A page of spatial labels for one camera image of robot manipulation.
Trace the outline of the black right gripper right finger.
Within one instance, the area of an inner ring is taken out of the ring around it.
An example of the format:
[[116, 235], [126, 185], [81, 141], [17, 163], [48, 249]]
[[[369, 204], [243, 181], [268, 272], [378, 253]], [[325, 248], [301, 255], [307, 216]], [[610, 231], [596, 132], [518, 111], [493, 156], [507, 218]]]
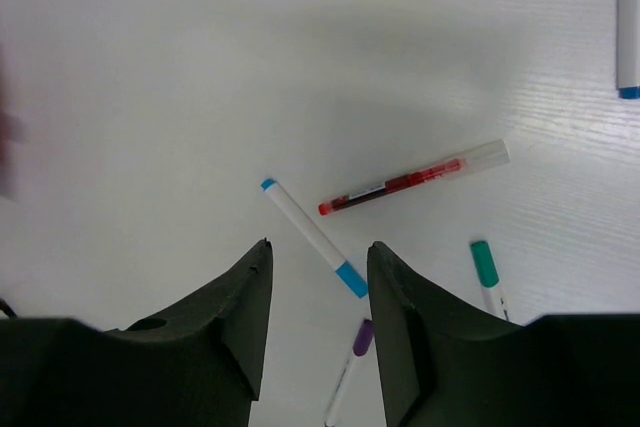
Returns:
[[555, 314], [520, 326], [456, 297], [382, 242], [369, 302], [390, 426], [635, 426], [639, 318]]

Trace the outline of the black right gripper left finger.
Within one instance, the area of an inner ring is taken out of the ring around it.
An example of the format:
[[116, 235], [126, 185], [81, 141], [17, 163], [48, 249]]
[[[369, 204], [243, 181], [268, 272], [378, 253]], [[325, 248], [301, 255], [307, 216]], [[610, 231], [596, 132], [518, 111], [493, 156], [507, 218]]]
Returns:
[[71, 318], [1, 324], [5, 426], [245, 426], [259, 398], [273, 249], [124, 330]]

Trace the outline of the purple cap white marker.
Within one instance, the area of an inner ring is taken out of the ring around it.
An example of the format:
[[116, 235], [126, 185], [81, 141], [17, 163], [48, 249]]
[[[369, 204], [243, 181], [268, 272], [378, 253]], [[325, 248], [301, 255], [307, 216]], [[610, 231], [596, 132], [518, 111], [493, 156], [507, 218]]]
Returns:
[[353, 340], [343, 367], [340, 371], [336, 385], [329, 398], [324, 417], [324, 426], [337, 426], [338, 414], [345, 399], [346, 392], [353, 374], [356, 372], [361, 360], [367, 355], [374, 338], [374, 327], [371, 319], [362, 320], [358, 332]]

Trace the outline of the teal cap white marker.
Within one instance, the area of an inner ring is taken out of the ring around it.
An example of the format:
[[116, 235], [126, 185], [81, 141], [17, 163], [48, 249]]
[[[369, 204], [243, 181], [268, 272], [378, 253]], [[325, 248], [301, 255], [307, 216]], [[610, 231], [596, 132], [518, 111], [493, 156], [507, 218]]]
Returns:
[[509, 322], [506, 297], [488, 242], [486, 240], [472, 241], [470, 251], [487, 311]]

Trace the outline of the light blue cap marker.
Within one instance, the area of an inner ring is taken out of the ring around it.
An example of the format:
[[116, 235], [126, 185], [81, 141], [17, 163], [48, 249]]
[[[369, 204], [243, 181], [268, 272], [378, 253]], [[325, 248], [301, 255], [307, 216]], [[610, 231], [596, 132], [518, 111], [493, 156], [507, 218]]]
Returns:
[[273, 178], [266, 178], [261, 183], [261, 189], [323, 257], [347, 288], [359, 299], [366, 297], [368, 284], [364, 277], [321, 232], [284, 188]]

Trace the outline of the blue cap white marker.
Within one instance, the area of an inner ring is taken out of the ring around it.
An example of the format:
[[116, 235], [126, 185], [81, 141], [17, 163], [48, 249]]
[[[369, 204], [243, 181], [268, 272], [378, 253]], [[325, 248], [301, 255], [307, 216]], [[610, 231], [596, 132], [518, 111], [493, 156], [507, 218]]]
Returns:
[[621, 99], [639, 99], [639, 0], [617, 0], [616, 85]]

